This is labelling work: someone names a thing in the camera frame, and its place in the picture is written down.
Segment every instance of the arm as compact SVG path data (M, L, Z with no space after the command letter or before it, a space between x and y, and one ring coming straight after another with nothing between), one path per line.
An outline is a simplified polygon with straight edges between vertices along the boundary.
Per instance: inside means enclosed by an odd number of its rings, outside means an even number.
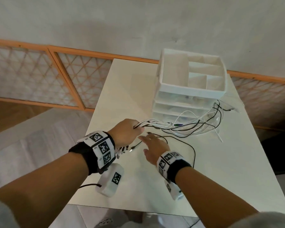
M144 153L153 165L156 165L160 155L170 150L167 143L153 134L140 136L139 139L148 146ZM206 228L225 228L258 212L243 199L191 167L180 169L175 176L175 183Z
M115 146L126 146L142 133L138 121L125 119L108 131ZM48 227L87 178L88 165L81 154L67 153L0 188L0 201L22 227Z

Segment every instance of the concrete wall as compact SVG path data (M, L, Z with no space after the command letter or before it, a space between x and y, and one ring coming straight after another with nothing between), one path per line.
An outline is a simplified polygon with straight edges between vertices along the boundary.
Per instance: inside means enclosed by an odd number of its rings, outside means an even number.
M0 38L151 59L175 48L285 77L285 0L0 0Z

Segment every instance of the gray sleeve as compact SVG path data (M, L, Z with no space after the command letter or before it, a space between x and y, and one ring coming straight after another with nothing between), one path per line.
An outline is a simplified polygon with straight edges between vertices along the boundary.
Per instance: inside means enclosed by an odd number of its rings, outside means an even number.
M20 228L11 209L0 202L0 228Z
M285 214L261 212L239 220L229 228L285 228Z

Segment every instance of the white table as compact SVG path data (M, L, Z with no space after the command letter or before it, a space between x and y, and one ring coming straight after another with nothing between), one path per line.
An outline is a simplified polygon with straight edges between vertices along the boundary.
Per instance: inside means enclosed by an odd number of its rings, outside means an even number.
M109 130L125 118L142 121L150 118L157 65L114 59L91 119L87 134ZM267 160L247 113L228 77L228 95L223 100L241 113L226 112L220 125L219 141L215 132L184 141L196 151L195 169L246 200L259 211L285 213L285 197ZM161 134L157 130L146 129ZM172 150L193 160L187 145L167 138ZM116 160L125 169L116 194L107 198L93 186L79 189L70 204L136 210L183 216L196 216L186 199L175 202L160 174L145 160L141 143L131 153ZM90 175L84 184L97 183L99 174Z

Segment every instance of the wooden frame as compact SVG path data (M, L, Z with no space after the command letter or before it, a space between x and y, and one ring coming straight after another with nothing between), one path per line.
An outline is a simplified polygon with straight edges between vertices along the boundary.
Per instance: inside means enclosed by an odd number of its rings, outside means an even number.
M59 46L53 46L53 45L38 45L38 44L2 40L2 39L0 39L0 45L45 51L48 57L50 58L50 60L52 61L53 65L57 69L61 79L64 81L65 85L68 87L70 94L76 101L78 107L57 105L57 104L50 104L50 103L41 103L41 102L34 102L34 101L27 101L27 100L17 100L17 99L10 99L10 98L0 98L0 101L23 103L23 104L30 104L30 105L32 104L32 105L40 105L40 106L48 106L48 107L59 107L59 108L67 108L67 109L77 109L77 110L84 110L84 111L90 111L90 112L94 112L94 109L85 108L82 100L80 99L79 94L77 93L71 81L71 78L69 77L60 57L58 56L58 53L82 55L82 56L87 56L87 57L95 57L95 58L102 58L102 59L108 59L108 60L113 60L114 58L117 58L117 59L147 62L147 63L153 63L153 64L159 63L158 60L153 60L153 59L130 57L130 56L117 55L117 54L109 54L109 53L101 53L101 52L94 52L94 51L88 51L88 50L82 50L82 49L72 49L72 48L65 48L65 47L59 47ZM281 78L281 77L265 76L265 75L260 75L260 74L244 73L244 72L231 71L231 70L228 70L227 73L229 73L230 76L232 77L247 78L247 79L260 80L264 82L275 82L275 83L285 84L285 78ZM264 130L283 131L279 129L267 128L267 127L262 127L262 126L254 126L254 127L258 129L264 129Z

